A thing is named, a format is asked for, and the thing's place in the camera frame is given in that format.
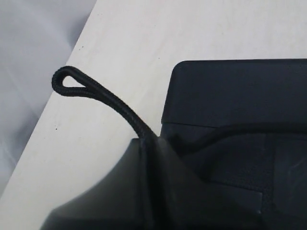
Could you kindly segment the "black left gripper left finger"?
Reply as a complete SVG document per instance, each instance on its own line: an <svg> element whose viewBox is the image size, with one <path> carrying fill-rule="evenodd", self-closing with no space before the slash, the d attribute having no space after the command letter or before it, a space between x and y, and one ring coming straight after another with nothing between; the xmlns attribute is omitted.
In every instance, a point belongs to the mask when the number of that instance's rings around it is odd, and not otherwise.
<svg viewBox="0 0 307 230"><path fill-rule="evenodd" d="M54 209L43 230L152 230L154 219L140 141L129 143L115 167L95 186Z"/></svg>

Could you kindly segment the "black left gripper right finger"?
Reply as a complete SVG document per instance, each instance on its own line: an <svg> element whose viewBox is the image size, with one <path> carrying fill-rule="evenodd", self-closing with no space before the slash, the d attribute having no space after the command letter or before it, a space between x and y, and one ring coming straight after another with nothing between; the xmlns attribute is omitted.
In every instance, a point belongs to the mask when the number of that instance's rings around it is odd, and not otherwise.
<svg viewBox="0 0 307 230"><path fill-rule="evenodd" d="M171 229L261 229L261 193L203 182L165 139L156 144L155 166Z"/></svg>

